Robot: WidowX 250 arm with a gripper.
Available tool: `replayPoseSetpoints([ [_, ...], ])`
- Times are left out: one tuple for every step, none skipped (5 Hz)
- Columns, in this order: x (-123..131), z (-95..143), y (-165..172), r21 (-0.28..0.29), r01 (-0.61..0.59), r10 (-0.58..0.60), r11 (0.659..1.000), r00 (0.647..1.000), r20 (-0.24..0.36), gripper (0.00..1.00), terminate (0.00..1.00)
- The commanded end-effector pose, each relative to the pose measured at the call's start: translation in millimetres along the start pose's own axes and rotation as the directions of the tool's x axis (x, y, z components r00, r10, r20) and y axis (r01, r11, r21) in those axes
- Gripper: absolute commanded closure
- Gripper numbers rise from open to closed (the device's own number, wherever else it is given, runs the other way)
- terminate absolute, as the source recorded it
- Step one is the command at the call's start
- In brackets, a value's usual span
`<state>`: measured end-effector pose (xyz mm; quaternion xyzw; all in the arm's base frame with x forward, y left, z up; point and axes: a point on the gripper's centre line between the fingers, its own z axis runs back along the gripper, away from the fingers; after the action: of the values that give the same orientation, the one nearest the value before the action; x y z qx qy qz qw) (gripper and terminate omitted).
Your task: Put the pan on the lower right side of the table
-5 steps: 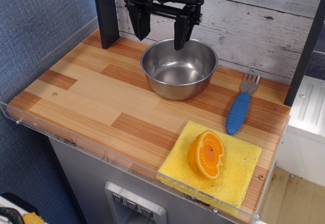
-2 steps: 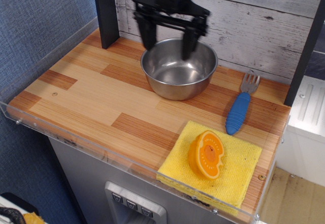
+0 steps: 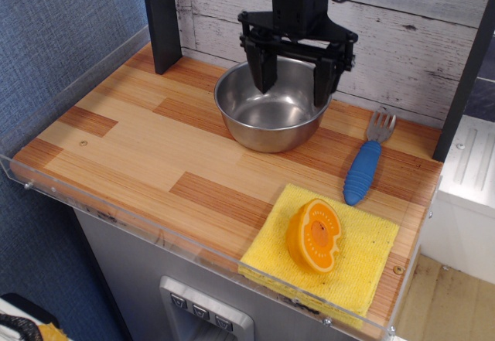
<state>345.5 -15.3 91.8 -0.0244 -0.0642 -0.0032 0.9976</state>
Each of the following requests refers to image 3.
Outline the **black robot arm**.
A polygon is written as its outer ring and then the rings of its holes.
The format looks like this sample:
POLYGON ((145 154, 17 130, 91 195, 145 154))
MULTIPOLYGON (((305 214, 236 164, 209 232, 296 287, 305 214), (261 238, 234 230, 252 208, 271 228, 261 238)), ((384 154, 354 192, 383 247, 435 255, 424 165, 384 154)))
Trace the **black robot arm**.
POLYGON ((333 22, 329 2, 348 0, 271 0, 267 12, 241 12, 240 37, 254 85, 263 94, 278 79, 280 56, 312 63, 313 100, 326 104, 341 74, 353 66, 358 35, 333 22))

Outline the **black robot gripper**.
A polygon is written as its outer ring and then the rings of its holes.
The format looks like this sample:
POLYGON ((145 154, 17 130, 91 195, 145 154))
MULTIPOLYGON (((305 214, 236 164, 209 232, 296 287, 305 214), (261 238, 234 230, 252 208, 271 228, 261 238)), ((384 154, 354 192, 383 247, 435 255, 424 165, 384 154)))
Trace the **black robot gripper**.
POLYGON ((335 92, 344 70, 353 66, 353 45, 357 34, 330 20, 329 1, 348 0, 271 0, 267 12, 246 12, 238 15, 242 24, 241 46, 247 55, 255 87, 266 94, 278 79, 277 55, 294 53, 298 60, 323 57, 313 70, 313 98, 322 107, 335 92))

